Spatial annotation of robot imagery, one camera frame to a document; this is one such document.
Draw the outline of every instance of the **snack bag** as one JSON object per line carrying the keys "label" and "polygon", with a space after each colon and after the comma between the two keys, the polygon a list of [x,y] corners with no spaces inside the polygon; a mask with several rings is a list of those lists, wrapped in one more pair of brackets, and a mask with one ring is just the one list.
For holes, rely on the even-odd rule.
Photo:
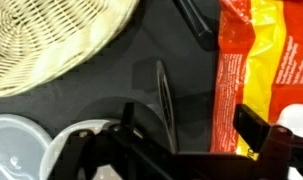
{"label": "snack bag", "polygon": [[303,0],[220,0],[212,152],[255,158],[233,128],[236,104],[276,123],[303,104]]}

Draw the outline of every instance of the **plastic lid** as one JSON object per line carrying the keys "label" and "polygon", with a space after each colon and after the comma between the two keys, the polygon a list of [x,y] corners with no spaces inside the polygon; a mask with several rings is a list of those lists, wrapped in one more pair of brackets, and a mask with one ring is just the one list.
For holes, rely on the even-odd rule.
{"label": "plastic lid", "polygon": [[17,115],[0,115],[0,180],[39,179],[50,136],[36,123]]}
{"label": "plastic lid", "polygon": [[[277,124],[287,127],[294,134],[303,137],[303,104],[292,104],[284,108]],[[300,175],[296,168],[290,168],[288,179],[303,180],[303,176]]]}
{"label": "plastic lid", "polygon": [[[40,166],[40,180],[46,180],[51,172],[53,165],[58,159],[61,150],[73,131],[80,129],[91,129],[95,134],[98,134],[105,123],[109,122],[108,120],[87,120],[82,121],[77,124],[69,126],[63,130],[50,144],[49,148],[46,150],[41,166]],[[93,178],[94,180],[121,180],[119,175],[113,170],[111,166],[99,167],[97,169],[97,174]]]}

